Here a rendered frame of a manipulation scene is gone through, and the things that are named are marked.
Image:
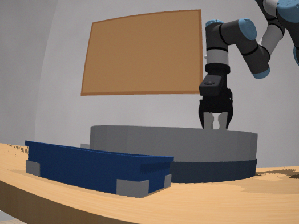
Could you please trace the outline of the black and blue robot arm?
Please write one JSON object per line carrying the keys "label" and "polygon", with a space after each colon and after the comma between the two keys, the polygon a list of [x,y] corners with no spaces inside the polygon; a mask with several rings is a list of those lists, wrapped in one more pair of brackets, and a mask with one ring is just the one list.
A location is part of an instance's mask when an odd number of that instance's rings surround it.
{"label": "black and blue robot arm", "polygon": [[[268,21],[265,34],[257,43],[257,31],[248,18],[224,23],[210,20],[205,24],[208,63],[228,62],[228,46],[235,44],[254,78],[270,73],[270,56],[288,30],[294,43],[293,55],[299,65],[299,0],[255,0]],[[218,96],[224,83],[223,73],[207,73],[199,85],[200,96]]]}

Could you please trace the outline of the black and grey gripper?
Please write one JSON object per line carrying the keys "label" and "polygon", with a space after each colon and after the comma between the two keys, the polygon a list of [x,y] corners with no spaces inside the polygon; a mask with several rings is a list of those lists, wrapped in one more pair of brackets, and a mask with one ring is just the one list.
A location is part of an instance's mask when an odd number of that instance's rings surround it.
{"label": "black and grey gripper", "polygon": [[[205,65],[207,73],[224,73],[224,83],[218,96],[203,96],[199,105],[199,118],[203,129],[213,129],[214,116],[212,113],[221,113],[218,116],[219,129],[227,130],[233,116],[233,93],[227,87],[227,74],[230,66],[223,63],[208,63]],[[230,99],[231,98],[231,99]]]}

